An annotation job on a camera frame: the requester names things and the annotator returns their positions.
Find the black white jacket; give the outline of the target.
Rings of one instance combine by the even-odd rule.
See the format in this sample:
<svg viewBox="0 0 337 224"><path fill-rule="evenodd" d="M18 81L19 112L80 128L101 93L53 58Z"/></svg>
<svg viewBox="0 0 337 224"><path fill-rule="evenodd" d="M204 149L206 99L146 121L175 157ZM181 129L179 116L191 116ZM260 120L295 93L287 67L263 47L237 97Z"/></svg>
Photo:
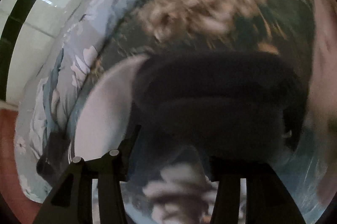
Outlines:
<svg viewBox="0 0 337 224"><path fill-rule="evenodd" d="M74 132L51 131L37 173L55 185L70 156L100 158L135 125L144 130L134 153L137 177L185 146L199 150L207 173L223 158L277 162L298 147L305 106L298 75L271 53L137 55L99 79Z"/></svg>

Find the brown leather headboard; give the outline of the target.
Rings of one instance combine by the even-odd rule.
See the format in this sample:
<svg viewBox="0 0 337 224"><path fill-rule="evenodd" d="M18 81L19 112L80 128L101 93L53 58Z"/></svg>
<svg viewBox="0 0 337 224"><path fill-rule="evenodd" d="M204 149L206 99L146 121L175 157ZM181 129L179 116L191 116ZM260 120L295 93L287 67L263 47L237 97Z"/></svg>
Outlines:
<svg viewBox="0 0 337 224"><path fill-rule="evenodd" d="M41 205L23 194L14 159L15 120L18 112L1 109L1 194L20 223L32 223Z"/></svg>

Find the grey floral quilt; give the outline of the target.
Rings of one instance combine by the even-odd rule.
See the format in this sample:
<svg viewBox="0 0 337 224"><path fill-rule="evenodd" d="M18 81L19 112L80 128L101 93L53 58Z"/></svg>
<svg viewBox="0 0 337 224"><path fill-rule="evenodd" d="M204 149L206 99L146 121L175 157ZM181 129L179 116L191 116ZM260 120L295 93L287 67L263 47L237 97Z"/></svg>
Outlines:
<svg viewBox="0 0 337 224"><path fill-rule="evenodd" d="M141 0L83 0L70 15L46 62L28 82L15 125L15 161L25 197L42 203L50 185L37 163L53 131L66 130L90 70L117 25Z"/></svg>

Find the pink white garment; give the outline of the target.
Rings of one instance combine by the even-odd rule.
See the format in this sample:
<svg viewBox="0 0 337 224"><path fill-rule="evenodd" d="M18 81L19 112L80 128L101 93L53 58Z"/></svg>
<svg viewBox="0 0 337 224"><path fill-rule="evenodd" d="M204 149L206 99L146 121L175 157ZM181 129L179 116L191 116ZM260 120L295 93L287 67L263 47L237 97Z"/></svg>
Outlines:
<svg viewBox="0 0 337 224"><path fill-rule="evenodd" d="M314 0L315 39L308 107L327 165L318 197L329 204L336 193L336 0Z"/></svg>

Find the teal floral bed blanket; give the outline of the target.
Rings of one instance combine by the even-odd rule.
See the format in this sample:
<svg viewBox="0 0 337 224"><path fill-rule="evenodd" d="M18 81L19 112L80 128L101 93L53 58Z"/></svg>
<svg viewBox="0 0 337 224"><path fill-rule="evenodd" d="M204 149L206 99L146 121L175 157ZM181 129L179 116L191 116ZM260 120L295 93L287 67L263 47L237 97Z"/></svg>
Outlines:
<svg viewBox="0 0 337 224"><path fill-rule="evenodd" d="M106 48L114 64L137 55L200 52L266 52L298 75L306 93L296 150L275 170L305 223L327 209L318 186L327 165L308 107L315 39L314 0L141 0L123 19ZM203 171L198 152L185 146L159 169L148 168L122 187L130 217L152 223L193 223L192 198L215 199L217 182Z"/></svg>

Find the white black wardrobe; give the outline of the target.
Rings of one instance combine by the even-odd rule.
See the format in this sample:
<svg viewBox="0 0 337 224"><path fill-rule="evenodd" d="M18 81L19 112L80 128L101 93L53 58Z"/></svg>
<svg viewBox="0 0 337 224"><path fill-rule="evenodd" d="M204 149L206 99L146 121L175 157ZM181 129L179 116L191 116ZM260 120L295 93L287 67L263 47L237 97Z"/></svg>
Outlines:
<svg viewBox="0 0 337 224"><path fill-rule="evenodd" d="M18 105L28 80L82 0L1 0L1 100Z"/></svg>

